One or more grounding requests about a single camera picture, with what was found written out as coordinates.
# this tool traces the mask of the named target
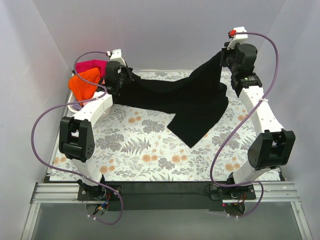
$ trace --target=floral tablecloth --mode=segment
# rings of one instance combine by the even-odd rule
[[[136,72],[145,79],[176,81],[190,71]],[[246,116],[243,103],[230,85],[230,73],[222,72],[221,82],[228,87],[229,105],[220,121],[192,148],[189,148],[167,125],[174,114],[115,104],[107,117],[93,128],[95,151],[92,156],[107,181],[209,181],[212,160],[228,134]],[[227,179],[247,160],[247,149],[255,139],[254,126],[247,121],[221,152],[214,178]],[[77,171],[59,151],[54,165]],[[76,181],[79,177],[52,170],[50,181]],[[260,180],[278,181],[279,173],[271,170]]]

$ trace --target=white backdrop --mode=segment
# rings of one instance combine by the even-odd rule
[[[21,238],[35,183],[46,168],[31,150],[31,128],[49,107],[64,103],[71,74],[32,0],[0,0],[0,239]],[[36,131],[49,161],[61,109]]]
[[[70,68],[84,52],[121,48],[130,67],[161,70],[195,69],[221,49],[234,27],[266,34],[285,2],[33,1]],[[263,40],[251,42],[259,48]]]
[[[320,0],[287,0],[270,32],[279,49],[278,79],[269,94],[276,117],[296,141],[284,176],[294,181],[313,239],[319,239]],[[265,89],[274,72],[275,54],[265,41],[256,62]]]

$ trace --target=cable tie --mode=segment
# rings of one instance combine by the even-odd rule
[[[269,100],[268,100],[268,99],[265,99],[265,98],[260,98],[259,101],[262,101],[263,103],[269,102]]]

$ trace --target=pink cloth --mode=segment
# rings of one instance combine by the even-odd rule
[[[104,75],[106,75],[106,66],[107,66],[107,61],[93,59],[90,61],[78,62],[75,65],[75,68],[78,74],[83,73],[89,69],[98,68],[100,72],[100,77],[102,78]]]

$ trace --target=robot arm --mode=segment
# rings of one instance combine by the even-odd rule
[[[272,112],[268,101],[263,99],[264,89],[259,77],[253,72],[257,49],[246,44],[247,32],[244,27],[236,27],[229,32],[231,42],[222,48],[221,66],[232,73],[231,85],[248,112],[262,100],[261,105],[251,115],[256,139],[248,149],[248,160],[234,172],[230,182],[239,184],[253,182],[270,169],[287,164],[295,142],[293,131],[286,131]]]
[[[104,182],[104,178],[94,159],[91,158],[95,151],[93,127],[103,114],[109,113],[113,99],[117,97],[118,88],[123,84],[123,79],[115,76],[121,76],[123,68],[127,66],[121,49],[113,50],[108,55],[110,56],[108,65],[111,70],[108,71],[109,75],[106,75],[105,78],[106,80],[111,79],[111,86],[107,89],[110,94],[98,98],[103,92],[95,92],[93,98],[98,99],[87,103],[72,117],[63,117],[59,131],[59,151],[71,160],[80,173],[96,182]],[[128,72],[125,70],[123,72],[125,77]],[[78,183],[89,190],[94,198],[99,199],[104,194],[100,186],[86,178],[78,180]]]

